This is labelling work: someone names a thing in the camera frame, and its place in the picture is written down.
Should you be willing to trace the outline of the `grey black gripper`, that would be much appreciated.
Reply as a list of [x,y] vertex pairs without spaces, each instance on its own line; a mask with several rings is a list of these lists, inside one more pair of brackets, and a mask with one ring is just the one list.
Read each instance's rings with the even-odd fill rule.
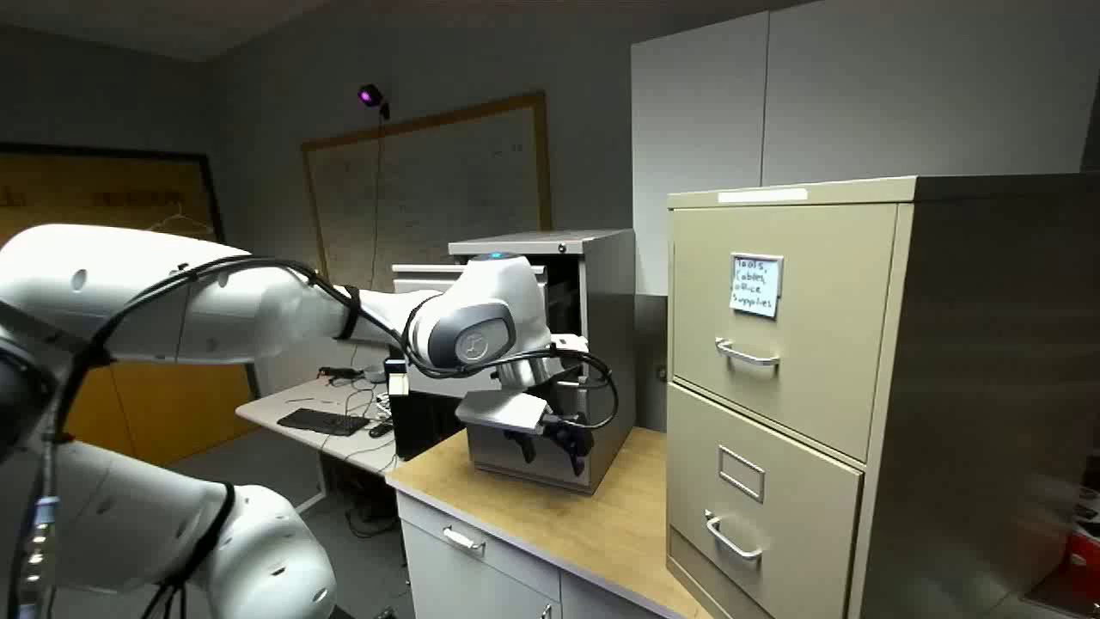
[[513,434],[521,462],[535,462],[528,438],[556,438],[559,451],[572,458],[572,470],[580,475],[592,453],[596,423],[584,411],[567,411],[555,401],[555,388],[564,378],[584,378],[596,365],[584,352],[548,352],[518,360],[503,360],[487,370],[487,388],[470,388],[457,401],[457,419],[464,426]]

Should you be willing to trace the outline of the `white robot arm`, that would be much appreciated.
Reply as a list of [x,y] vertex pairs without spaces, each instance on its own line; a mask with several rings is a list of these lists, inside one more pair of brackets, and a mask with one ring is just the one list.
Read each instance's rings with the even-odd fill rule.
[[466,417],[544,434],[539,395],[592,365],[548,328],[521,258],[470,258],[441,292],[336,286],[286,258],[104,222],[35,222],[0,252],[2,458],[32,475],[2,619],[45,619],[61,586],[148,589],[142,619],[331,619],[336,574],[265,486],[204,480],[71,440],[81,378],[115,360],[252,365],[305,339],[383,339],[430,378],[487,370]]

